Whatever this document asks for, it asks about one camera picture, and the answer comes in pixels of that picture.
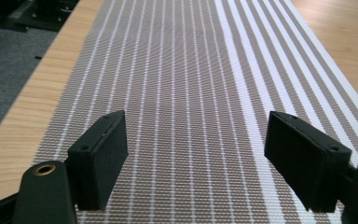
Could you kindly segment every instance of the woven mat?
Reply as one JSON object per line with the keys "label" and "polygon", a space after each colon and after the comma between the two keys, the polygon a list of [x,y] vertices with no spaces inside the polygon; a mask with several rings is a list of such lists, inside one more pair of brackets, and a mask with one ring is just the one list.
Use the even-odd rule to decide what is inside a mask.
{"label": "woven mat", "polygon": [[105,0],[35,162],[126,110],[130,156],[80,223],[315,223],[264,157],[270,110],[353,149],[358,95],[290,1]]}

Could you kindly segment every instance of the woven fabric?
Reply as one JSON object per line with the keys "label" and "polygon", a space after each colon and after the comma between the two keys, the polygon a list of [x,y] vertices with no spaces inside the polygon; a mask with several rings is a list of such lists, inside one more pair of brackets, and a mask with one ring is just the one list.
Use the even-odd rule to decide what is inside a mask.
{"label": "woven fabric", "polygon": [[35,162],[126,110],[130,156],[80,223],[336,223],[264,157],[270,110],[353,149],[358,95],[290,1],[105,0]]}

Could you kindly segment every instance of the carpeted floor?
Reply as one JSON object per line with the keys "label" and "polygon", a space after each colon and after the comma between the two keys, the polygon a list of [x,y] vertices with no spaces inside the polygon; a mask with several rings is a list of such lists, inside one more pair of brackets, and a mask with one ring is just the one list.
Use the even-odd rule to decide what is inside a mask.
{"label": "carpeted floor", "polygon": [[0,29],[0,122],[40,62],[56,32]]}

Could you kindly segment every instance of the striped placemat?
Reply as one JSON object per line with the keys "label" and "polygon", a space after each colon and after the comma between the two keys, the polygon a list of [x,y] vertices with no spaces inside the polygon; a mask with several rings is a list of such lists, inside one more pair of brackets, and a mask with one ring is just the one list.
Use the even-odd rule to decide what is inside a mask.
{"label": "striped placemat", "polygon": [[35,162],[61,160],[126,110],[130,156],[104,212],[80,223],[315,223],[264,157],[270,110],[358,164],[358,95],[286,1],[105,0]]}

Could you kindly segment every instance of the wooden tabletop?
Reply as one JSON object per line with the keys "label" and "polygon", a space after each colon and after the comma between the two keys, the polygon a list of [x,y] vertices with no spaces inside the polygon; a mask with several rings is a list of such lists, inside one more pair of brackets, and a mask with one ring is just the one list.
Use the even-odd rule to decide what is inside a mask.
{"label": "wooden tabletop", "polygon": [[[18,191],[103,0],[81,0],[0,125],[0,199]],[[293,0],[358,92],[358,0]]]}

